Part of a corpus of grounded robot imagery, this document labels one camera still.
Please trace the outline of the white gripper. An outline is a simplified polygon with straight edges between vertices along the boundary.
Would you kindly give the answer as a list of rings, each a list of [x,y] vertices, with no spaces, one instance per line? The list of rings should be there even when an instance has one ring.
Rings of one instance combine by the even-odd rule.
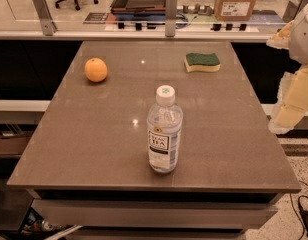
[[[295,73],[285,72],[277,93],[277,102],[268,124],[274,134],[286,134],[308,112],[308,3],[266,45],[275,49],[289,49],[290,58],[302,65]]]

